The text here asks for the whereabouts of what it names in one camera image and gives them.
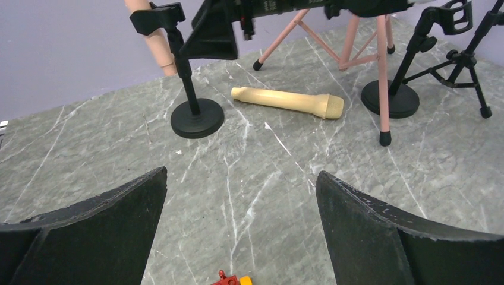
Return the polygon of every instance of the beige tube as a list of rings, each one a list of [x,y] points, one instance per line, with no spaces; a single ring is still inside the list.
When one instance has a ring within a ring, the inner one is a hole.
[[[147,0],[124,0],[124,4],[132,14],[137,10],[150,10],[150,5]],[[166,76],[177,74],[177,68],[174,64],[174,57],[170,51],[170,45],[166,40],[165,35],[161,29],[157,29],[152,34],[144,36],[145,41],[154,56],[159,67]]]
[[[283,91],[235,87],[231,97],[242,102],[314,114],[322,119],[338,119],[343,113],[342,98],[330,94],[307,95]]]

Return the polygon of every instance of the tripod leg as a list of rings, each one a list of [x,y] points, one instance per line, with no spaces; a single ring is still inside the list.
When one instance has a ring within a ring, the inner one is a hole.
[[[299,21],[301,21],[310,9],[305,9],[300,11],[294,19],[285,27],[285,29],[282,31],[282,33],[276,38],[276,40],[269,46],[269,48],[266,49],[266,51],[263,53],[263,55],[256,60],[254,63],[254,70],[258,71],[261,69],[263,66],[263,63],[266,61],[266,59],[275,51],[276,48],[285,40],[285,38],[292,32],[292,30],[298,25]]]
[[[393,43],[393,33],[392,33],[392,17],[387,16],[387,53],[393,54],[395,52],[395,45]]]
[[[488,119],[489,117],[492,116],[492,110],[490,110],[490,107],[487,106],[487,102],[485,101],[485,97],[483,96],[483,91],[481,90],[481,85],[478,80],[478,75],[476,74],[476,70],[474,70],[474,67],[469,67],[469,73],[471,73],[471,78],[474,84],[476,85],[476,94],[478,94],[478,99],[480,100],[481,104],[481,116],[485,119]]]
[[[378,32],[378,85],[380,92],[380,144],[384,147],[392,142],[389,125],[389,84],[387,79],[387,34],[385,16],[376,17]]]
[[[345,64],[350,60],[350,53],[352,53],[352,48],[354,47],[355,35],[357,34],[359,21],[359,17],[352,15],[350,23],[348,23],[348,28],[346,28],[345,41],[343,44],[343,52],[341,53],[341,60],[339,61],[340,65]]]

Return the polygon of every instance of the pink leg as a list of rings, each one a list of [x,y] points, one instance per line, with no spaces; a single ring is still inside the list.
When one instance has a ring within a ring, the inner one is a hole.
[[[359,27],[359,20],[359,17],[352,15],[350,23],[348,23],[340,64],[345,64],[350,60],[350,54],[352,53],[352,48],[354,47],[355,35],[357,34],[357,28]]]
[[[393,48],[392,17],[387,17],[387,48]]]
[[[378,32],[378,85],[380,92],[380,131],[389,132],[389,88],[387,78],[387,32],[385,16],[376,17]]]
[[[276,48],[282,43],[283,40],[287,37],[287,35],[292,32],[292,30],[297,26],[297,24],[303,19],[304,16],[309,12],[310,9],[301,10],[294,19],[285,27],[283,32],[276,38],[276,40],[269,46],[268,49],[263,53],[263,55],[259,58],[259,62],[263,64],[266,59],[275,51]]]

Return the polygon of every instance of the black microphone stand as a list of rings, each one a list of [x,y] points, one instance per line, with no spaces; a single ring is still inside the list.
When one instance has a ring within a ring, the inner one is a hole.
[[[224,123],[224,111],[215,101],[196,98],[189,58],[181,53],[184,38],[177,24],[185,21],[180,3],[156,6],[152,10],[141,10],[131,14],[130,20],[138,33],[145,36],[163,28],[168,34],[170,50],[174,55],[177,73],[184,84],[187,101],[180,104],[171,115],[174,132],[183,138],[203,138],[216,132]]]
[[[415,27],[415,33],[409,41],[407,52],[404,56],[401,66],[399,67],[394,80],[392,82],[389,82],[390,118],[407,118],[409,116],[412,116],[418,110],[418,107],[420,105],[418,94],[406,84],[426,74],[431,74],[441,84],[449,88],[476,89],[476,93],[481,104],[481,116],[485,119],[492,116],[492,111],[486,104],[483,92],[481,90],[480,82],[474,69],[477,63],[474,51],[493,26],[504,25],[503,13],[499,12],[503,4],[504,0],[497,0],[493,9],[489,11],[483,18],[482,22],[475,32],[474,37],[472,38],[472,41],[464,51],[458,53],[456,50],[451,50],[446,55],[446,59],[448,61],[405,78],[405,75],[408,72],[411,63],[413,62],[415,55],[418,52],[429,51],[436,44],[437,39],[435,37],[428,37],[428,33],[430,32],[434,23],[438,23],[443,29],[444,34],[446,35],[465,33],[473,27],[472,6],[471,2],[468,2],[467,0],[453,0],[446,3],[442,7],[428,7],[423,11],[421,18],[418,21],[417,26]],[[455,14],[461,11],[463,12],[463,16],[460,19],[455,20]],[[455,27],[456,25],[462,23],[467,23],[467,25],[459,29]],[[449,78],[445,79],[437,72],[437,70],[447,67],[448,65],[455,65],[455,68],[453,69]],[[464,70],[464,68],[467,68],[469,70],[473,82],[456,83],[455,81],[459,77],[462,70]],[[379,114],[379,92],[377,85],[377,81],[373,81],[365,86],[361,94],[361,99],[364,105],[370,111]]]

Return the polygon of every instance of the black rubber foot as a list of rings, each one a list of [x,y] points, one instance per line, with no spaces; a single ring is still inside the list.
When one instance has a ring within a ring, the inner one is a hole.
[[[380,93],[378,81],[367,84],[361,93],[361,100],[369,111],[380,114]],[[415,90],[407,85],[401,84],[395,96],[389,96],[389,117],[392,119],[402,119],[412,116],[420,106],[420,98]]]
[[[171,125],[174,132],[183,138],[204,138],[216,132],[224,123],[224,111],[215,101],[198,99],[200,114],[193,115],[186,101],[172,113]]]
[[[382,147],[388,147],[392,143],[392,134],[388,132],[380,132],[380,144]]]
[[[263,67],[263,64],[260,63],[259,60],[256,60],[256,62],[254,62],[254,66],[252,66],[252,67],[254,68],[255,71],[259,71],[261,69],[261,67]]]
[[[387,53],[388,54],[393,54],[395,52],[395,45],[393,45],[391,48],[387,47]]]
[[[490,110],[490,107],[481,107],[480,112],[481,116],[485,119],[488,119],[492,116],[492,110]]]

